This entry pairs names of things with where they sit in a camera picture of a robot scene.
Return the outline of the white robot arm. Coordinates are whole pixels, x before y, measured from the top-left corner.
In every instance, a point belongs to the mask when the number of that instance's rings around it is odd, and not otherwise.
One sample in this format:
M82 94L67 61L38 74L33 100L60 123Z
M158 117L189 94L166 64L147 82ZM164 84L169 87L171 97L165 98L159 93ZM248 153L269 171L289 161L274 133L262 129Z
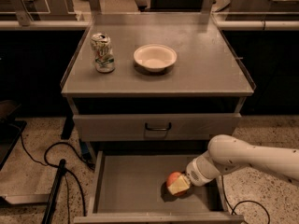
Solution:
M174 172L166 179L166 187L171 195L179 196L192 186L202 187L244 167L297 185L299 150L254 146L230 135L216 135L209 141L207 151L189 162L184 173Z

